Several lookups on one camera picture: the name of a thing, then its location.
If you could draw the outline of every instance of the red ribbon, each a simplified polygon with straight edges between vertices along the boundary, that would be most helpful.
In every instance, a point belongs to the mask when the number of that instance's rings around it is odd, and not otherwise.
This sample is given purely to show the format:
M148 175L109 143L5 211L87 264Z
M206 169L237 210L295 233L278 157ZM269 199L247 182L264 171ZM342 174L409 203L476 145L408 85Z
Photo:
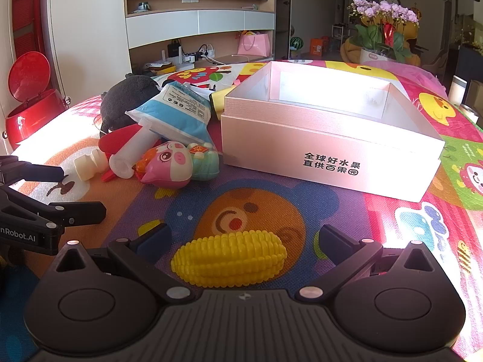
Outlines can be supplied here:
M386 23L383 26L384 43L390 47L394 46L394 31L395 28L391 23Z

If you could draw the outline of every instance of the red trash can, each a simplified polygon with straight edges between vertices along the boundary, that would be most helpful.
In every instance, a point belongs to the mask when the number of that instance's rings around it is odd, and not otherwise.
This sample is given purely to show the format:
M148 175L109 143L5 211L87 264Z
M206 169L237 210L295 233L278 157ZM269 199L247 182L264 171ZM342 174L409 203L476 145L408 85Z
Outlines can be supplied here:
M5 119L2 136L14 150L19 142L69 108L69 97L63 98L57 90L46 90L49 82L50 65L42 53L25 53L11 67L8 89L22 104Z

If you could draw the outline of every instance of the blue and white package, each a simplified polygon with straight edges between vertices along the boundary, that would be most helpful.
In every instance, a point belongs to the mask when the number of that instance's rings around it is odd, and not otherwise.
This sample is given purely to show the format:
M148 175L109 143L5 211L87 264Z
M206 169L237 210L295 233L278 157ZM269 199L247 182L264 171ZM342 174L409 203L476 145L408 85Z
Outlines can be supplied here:
M206 129L211 118L209 101L177 81L166 84L153 99L126 114L136 122L146 119L150 129L167 140L184 145L213 144Z

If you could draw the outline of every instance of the potted plant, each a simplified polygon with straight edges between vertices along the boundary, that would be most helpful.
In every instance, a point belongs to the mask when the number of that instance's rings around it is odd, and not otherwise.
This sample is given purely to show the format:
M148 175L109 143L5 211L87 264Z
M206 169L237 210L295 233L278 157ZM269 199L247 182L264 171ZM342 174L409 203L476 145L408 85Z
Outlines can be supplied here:
M347 8L351 17L358 17L366 25L356 25L358 34L349 38L353 45L362 47L361 61L395 60L405 63L411 51L404 47L404 28L409 23L419 25L416 14L408 8L387 1L377 3L367 0L354 0Z

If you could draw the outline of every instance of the black plush toy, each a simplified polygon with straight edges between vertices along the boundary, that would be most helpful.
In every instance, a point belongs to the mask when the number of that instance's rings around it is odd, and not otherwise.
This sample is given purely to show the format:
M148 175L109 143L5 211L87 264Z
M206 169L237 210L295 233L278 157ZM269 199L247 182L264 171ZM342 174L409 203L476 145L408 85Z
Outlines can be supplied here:
M128 73L123 81L101 95L101 136L109 130L115 131L135 124L126 111L141 106L158 94L159 86L153 79Z

